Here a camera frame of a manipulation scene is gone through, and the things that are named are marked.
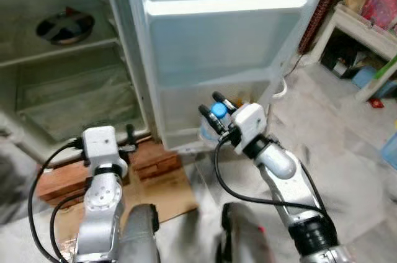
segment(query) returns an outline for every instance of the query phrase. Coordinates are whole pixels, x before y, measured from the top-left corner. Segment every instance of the refrigerator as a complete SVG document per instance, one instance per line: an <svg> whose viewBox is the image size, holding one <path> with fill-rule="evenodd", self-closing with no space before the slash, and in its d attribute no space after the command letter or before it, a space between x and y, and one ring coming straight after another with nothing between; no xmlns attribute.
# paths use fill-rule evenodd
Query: refrigerator
<svg viewBox="0 0 397 263"><path fill-rule="evenodd" d="M87 127L125 125L180 153L205 149L200 104L266 105L319 0L0 0L0 136L43 162ZM78 43L37 35L65 8L95 20ZM78 156L68 150L56 163Z"/></svg>

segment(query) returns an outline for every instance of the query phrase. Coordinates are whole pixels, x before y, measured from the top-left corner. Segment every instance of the pink bag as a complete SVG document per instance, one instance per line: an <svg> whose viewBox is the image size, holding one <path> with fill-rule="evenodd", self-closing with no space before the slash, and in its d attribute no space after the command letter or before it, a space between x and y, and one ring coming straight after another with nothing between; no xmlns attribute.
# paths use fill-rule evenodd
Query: pink bag
<svg viewBox="0 0 397 263"><path fill-rule="evenodd" d="M397 0L366 0L361 14L385 30L397 31Z"/></svg>

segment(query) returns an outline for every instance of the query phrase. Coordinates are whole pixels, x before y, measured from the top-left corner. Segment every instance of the tiled floor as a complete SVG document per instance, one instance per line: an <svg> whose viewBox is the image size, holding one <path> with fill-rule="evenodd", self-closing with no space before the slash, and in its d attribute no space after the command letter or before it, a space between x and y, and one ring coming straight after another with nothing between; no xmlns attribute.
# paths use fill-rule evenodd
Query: tiled floor
<svg viewBox="0 0 397 263"><path fill-rule="evenodd" d="M390 199L397 200L397 194L393 194L395 187L387 189L386 184L397 185L397 172L387 170L378 155L395 132L396 102L386 101L384 109L360 104L354 99L357 89L349 81L339 80L321 66L298 68L287 84L285 97L273 104L270 132L306 163L340 241L352 249L357 262L396 262L397 205ZM221 207L234 198L216 181L210 155L199 154L185 163L200 209L161 225L156 236L162 262L213 262ZM247 159L226 150L221 170L238 192L269 196L268 187ZM266 228L277 262L298 262L275 209L250 207ZM48 219L48 213L41 213L38 227L43 233ZM4 262L43 260L32 251L26 219L8 224L0 233L10 242L0 247L1 257L7 258Z"/></svg>

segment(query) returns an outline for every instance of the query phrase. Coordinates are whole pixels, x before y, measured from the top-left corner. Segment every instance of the blue bottle cap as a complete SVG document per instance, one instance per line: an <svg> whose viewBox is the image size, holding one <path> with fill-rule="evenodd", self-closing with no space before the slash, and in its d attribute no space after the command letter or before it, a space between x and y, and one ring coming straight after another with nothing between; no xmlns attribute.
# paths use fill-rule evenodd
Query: blue bottle cap
<svg viewBox="0 0 397 263"><path fill-rule="evenodd" d="M211 107L211 112L214 113L217 118L222 119L225 117L226 113L228 113L228 109L222 103L215 103Z"/></svg>

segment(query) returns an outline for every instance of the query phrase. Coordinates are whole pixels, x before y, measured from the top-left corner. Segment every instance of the blue container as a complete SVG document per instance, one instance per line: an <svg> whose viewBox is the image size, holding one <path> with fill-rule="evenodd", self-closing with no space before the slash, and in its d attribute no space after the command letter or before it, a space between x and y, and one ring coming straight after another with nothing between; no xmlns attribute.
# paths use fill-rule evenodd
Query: blue container
<svg viewBox="0 0 397 263"><path fill-rule="evenodd" d="M366 86L373 78L376 73L376 69L371 66L364 66L352 79L353 84L358 86L359 88L363 88ZM380 99L382 97L386 97L394 90L397 89L396 81L387 81L385 85L383 85L379 90L375 93L374 97Z"/></svg>
<svg viewBox="0 0 397 263"><path fill-rule="evenodd" d="M380 152L383 159L397 169L397 133L387 141Z"/></svg>

